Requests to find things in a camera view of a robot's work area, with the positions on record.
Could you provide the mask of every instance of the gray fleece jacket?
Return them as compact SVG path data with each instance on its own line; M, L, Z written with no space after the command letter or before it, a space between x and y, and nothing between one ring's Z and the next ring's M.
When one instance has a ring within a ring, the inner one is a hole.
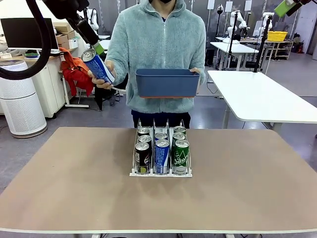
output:
M142 0L119 14L113 29L106 60L114 62L121 83L129 73L127 106L141 113L185 113L194 106L193 98L144 99L138 94L136 70L139 68L197 67L200 84L205 80L206 32L203 20L176 0L173 12L164 22L149 3Z

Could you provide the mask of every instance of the person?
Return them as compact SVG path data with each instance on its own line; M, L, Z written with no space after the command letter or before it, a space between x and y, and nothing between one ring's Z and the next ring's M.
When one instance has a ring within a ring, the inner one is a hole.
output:
M182 68L205 80L206 32L203 20L186 9L184 0L143 0L122 11L113 29L106 66L115 77L113 85L93 78L99 88L111 89L129 75L126 104L134 127L180 125L189 128L193 98L145 99L138 95L139 68Z

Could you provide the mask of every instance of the dark pants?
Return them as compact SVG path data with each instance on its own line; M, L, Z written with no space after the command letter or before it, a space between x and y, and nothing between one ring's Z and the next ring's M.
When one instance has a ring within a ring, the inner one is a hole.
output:
M134 128L138 127L138 121L140 119L142 126L153 126L153 121L155 121L155 126L166 126L168 120L170 127L175 127L180 125L181 121L184 122L184 127L189 129L190 115L189 113L140 113L132 110L131 112L134 122Z

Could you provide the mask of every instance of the gray floor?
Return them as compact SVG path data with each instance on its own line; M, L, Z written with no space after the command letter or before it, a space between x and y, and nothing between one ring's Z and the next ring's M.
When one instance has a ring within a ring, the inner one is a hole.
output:
M317 98L305 97L305 100L317 106ZM92 108L96 108L94 101L87 100ZM195 108L190 112L192 116L191 128L221 128L225 102L214 97L196 97ZM104 102L104 110L98 112L89 109L62 109L57 119L48 120L48 131L44 134L31 138L14 139L6 126L4 116L0 116L0 193L6 188L15 175L31 159L36 151L60 126L91 126L91 127L132 127L130 110L125 106L125 99L115 107L110 107ZM229 128L242 128L244 123L234 116L230 117ZM261 123L247 122L244 129L264 128ZM317 171L317 124L285 124L282 127L281 136L297 151L309 165ZM175 238L174 235L151 234L126 235L129 238ZM0 232L0 238L71 238L70 235L35 235L14 234ZM220 235L191 235L185 234L184 238L220 238ZM317 238L317 233L264 235L264 238Z
M288 60L270 61L267 75L300 97L317 97L317 60L306 54L291 53ZM214 70L206 67L205 72ZM200 87L198 96L220 96L213 84Z

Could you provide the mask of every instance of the face mask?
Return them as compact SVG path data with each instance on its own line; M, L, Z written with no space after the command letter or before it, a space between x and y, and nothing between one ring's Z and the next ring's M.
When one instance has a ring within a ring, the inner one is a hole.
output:
M162 3L169 3L172 0L160 0Z

